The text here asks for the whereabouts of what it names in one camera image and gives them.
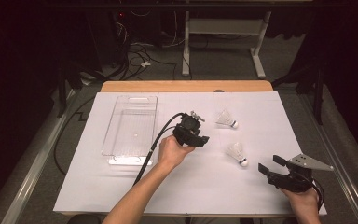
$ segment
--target transparent plastic tray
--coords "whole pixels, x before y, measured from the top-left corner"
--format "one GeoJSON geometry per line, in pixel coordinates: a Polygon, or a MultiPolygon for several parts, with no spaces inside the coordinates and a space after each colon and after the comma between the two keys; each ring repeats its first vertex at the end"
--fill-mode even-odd
{"type": "Polygon", "coordinates": [[[152,146],[156,96],[119,96],[103,142],[109,164],[142,165],[152,146]]]}

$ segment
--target table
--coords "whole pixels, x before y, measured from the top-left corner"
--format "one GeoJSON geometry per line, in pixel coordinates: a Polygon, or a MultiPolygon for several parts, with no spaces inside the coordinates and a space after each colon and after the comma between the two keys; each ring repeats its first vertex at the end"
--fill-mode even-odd
{"type": "MultiPolygon", "coordinates": [[[[200,127],[200,135],[209,135],[210,141],[188,155],[167,177],[146,207],[146,215],[293,215],[287,199],[257,171],[261,162],[287,174],[287,169],[272,161],[272,155],[290,159],[301,152],[278,93],[262,80],[106,82],[94,101],[54,211],[107,213],[132,186],[140,166],[108,165],[101,155],[115,97],[121,94],[156,95],[157,130],[171,116],[171,110],[189,112],[192,108],[210,121],[200,127]],[[214,112],[222,107],[228,107],[237,118],[238,129],[215,127],[214,112]],[[224,153],[234,141],[244,144],[250,162],[245,168],[224,153]]],[[[324,208],[320,214],[326,214],[324,208]]]]}

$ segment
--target human hand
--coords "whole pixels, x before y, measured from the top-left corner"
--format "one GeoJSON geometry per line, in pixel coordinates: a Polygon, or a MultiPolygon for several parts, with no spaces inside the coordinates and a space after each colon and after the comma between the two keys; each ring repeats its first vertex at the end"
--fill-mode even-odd
{"type": "Polygon", "coordinates": [[[287,189],[280,190],[289,198],[299,224],[321,223],[318,211],[318,194],[314,189],[300,193],[294,193],[287,189]]]}
{"type": "Polygon", "coordinates": [[[164,167],[172,170],[194,149],[195,147],[183,147],[179,145],[176,138],[170,135],[163,138],[159,144],[158,164],[163,164],[164,167]]]}

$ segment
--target human arm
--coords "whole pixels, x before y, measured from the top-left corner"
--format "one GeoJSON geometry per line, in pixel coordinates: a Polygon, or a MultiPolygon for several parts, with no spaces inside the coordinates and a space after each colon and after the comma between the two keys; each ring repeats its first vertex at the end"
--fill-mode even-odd
{"type": "Polygon", "coordinates": [[[294,193],[280,189],[288,198],[299,224],[320,224],[318,194],[314,189],[294,193]]]}
{"type": "Polygon", "coordinates": [[[194,147],[182,147],[174,136],[159,144],[158,163],[136,183],[107,215],[103,224],[138,223],[162,181],[178,166],[194,147]]]}

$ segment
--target shuttlecock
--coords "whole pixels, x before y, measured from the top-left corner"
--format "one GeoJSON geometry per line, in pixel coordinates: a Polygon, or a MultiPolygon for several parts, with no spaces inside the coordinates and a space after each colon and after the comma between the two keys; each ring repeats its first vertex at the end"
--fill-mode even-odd
{"type": "Polygon", "coordinates": [[[231,115],[228,113],[226,109],[224,109],[222,113],[220,113],[216,123],[228,125],[231,128],[235,128],[235,129],[238,128],[239,125],[238,122],[231,117],[231,115]]]}
{"type": "Polygon", "coordinates": [[[246,156],[243,153],[242,144],[240,142],[237,142],[232,146],[230,146],[226,150],[226,153],[230,155],[232,158],[234,158],[235,160],[237,160],[241,166],[248,165],[248,160],[246,159],[246,156]]]}

